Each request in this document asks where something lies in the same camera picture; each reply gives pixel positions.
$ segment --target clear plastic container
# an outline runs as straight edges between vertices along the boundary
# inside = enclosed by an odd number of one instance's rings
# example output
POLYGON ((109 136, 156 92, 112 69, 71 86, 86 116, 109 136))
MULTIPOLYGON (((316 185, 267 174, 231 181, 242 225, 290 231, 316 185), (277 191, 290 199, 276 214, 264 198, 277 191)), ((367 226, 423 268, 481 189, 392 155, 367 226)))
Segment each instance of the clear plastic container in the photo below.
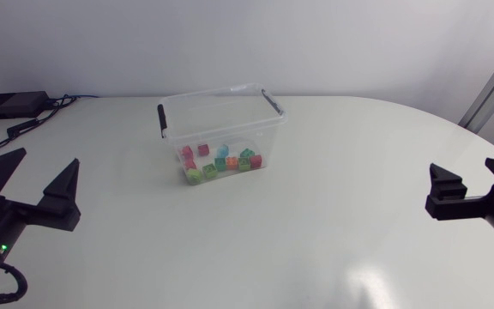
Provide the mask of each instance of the clear plastic container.
POLYGON ((192 185, 265 167, 278 124, 287 120, 260 84, 166 97, 158 114, 161 136, 192 185))

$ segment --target tabletop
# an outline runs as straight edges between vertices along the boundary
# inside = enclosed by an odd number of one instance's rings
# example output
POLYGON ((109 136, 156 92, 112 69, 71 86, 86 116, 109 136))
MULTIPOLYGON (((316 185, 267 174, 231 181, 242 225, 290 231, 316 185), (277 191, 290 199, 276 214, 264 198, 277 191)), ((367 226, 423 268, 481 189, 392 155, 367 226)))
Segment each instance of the tabletop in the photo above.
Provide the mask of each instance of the tabletop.
POLYGON ((484 195, 493 145, 386 101, 276 98, 268 167, 202 185, 160 138, 159 98, 82 99, 0 149, 27 150, 2 191, 24 203, 79 159, 82 213, 73 233, 25 229, 6 263, 29 289, 1 307, 494 307, 492 227, 425 211, 431 162, 484 195))

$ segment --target pink block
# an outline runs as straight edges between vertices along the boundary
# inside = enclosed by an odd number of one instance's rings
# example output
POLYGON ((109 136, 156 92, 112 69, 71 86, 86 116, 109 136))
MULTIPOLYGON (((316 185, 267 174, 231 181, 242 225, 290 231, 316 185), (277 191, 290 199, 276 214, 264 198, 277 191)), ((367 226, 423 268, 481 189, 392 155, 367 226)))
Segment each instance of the pink block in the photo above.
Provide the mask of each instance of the pink block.
POLYGON ((184 163, 184 166, 186 167, 187 170, 189 170, 191 168, 197 169, 196 163, 192 159, 186 160, 186 162, 184 163))
POLYGON ((194 158, 194 152, 192 151, 192 148, 190 146, 186 146, 182 148, 182 156, 188 160, 188 159, 193 159, 194 158))
POLYGON ((250 160, 250 168, 258 168, 262 166, 262 156, 258 155, 253 155, 249 157, 250 160))
POLYGON ((207 144, 197 146, 197 152, 199 156, 206 156, 209 154, 209 146, 207 144))

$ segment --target black box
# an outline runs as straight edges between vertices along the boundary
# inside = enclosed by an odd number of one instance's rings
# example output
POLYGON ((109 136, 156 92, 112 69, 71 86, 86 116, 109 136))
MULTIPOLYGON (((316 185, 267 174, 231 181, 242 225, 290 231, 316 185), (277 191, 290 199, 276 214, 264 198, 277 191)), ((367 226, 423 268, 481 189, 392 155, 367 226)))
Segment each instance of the black box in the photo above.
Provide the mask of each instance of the black box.
POLYGON ((0 119, 38 117, 47 99, 45 91, 0 94, 0 119))

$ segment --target cable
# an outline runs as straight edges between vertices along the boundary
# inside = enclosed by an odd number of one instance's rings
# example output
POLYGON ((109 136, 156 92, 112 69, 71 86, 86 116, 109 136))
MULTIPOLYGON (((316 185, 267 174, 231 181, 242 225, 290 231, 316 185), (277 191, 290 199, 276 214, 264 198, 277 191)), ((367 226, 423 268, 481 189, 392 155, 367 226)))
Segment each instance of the cable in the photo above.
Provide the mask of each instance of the cable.
POLYGON ((18 288, 14 293, 0 294, 0 305, 8 304, 13 301, 18 301, 19 299, 22 298, 22 296, 26 294, 27 291, 26 277, 24 277, 24 275, 16 268, 5 263, 1 263, 0 269, 5 270, 5 274, 7 273, 11 274, 15 278, 16 284, 18 285, 18 288))
POLYGON ((61 110, 62 108, 65 108, 67 106, 70 106, 71 104, 73 104, 74 102, 76 102, 77 99, 79 99, 81 97, 98 98, 98 96, 96 96, 96 95, 67 95, 67 94, 65 94, 62 98, 49 99, 47 101, 47 102, 49 102, 49 104, 51 104, 51 108, 48 108, 48 109, 51 110, 51 112, 49 113, 49 115, 47 115, 45 118, 39 119, 38 120, 38 123, 36 125, 33 125, 33 126, 27 128, 25 130, 22 130, 22 131, 19 131, 18 130, 16 132, 13 132, 12 135, 9 135, 9 138, 6 138, 6 139, 4 139, 4 140, 2 140, 0 142, 0 148, 3 147, 3 146, 5 146, 5 145, 7 145, 8 143, 14 141, 19 136, 22 136, 22 135, 28 133, 29 131, 38 128, 39 126, 41 126, 42 124, 44 124, 47 120, 49 120, 54 115, 56 115, 59 110, 61 110))

